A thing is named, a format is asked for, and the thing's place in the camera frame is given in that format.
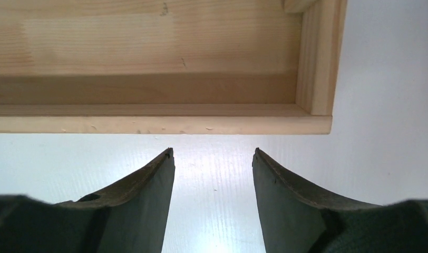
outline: wooden edge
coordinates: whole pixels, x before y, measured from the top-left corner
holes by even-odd
[[[0,116],[309,116],[295,104],[0,105]]]
[[[303,15],[296,104],[332,115],[347,0],[318,0]]]
[[[0,133],[329,134],[331,116],[0,116]]]
[[[286,13],[300,13],[306,11],[317,0],[284,0]]]

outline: wooden shelf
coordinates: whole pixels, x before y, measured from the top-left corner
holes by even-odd
[[[345,9],[0,1],[0,132],[329,133]]]

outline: pine wood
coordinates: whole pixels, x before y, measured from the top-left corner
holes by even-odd
[[[303,16],[296,104],[332,115],[347,0],[319,0]]]
[[[287,13],[305,12],[317,0],[285,0],[284,10]]]
[[[0,132],[329,133],[346,1],[310,2],[0,0]]]

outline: wooden corner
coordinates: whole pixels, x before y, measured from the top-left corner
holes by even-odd
[[[286,13],[305,12],[317,0],[284,0]]]
[[[312,115],[332,115],[346,5],[318,0],[303,15],[296,104]]]

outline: white wall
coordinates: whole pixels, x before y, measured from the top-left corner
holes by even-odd
[[[428,198],[428,0],[349,0],[330,135],[0,134],[0,194],[76,200],[167,147],[177,170],[163,252],[264,252],[255,147],[351,198]]]

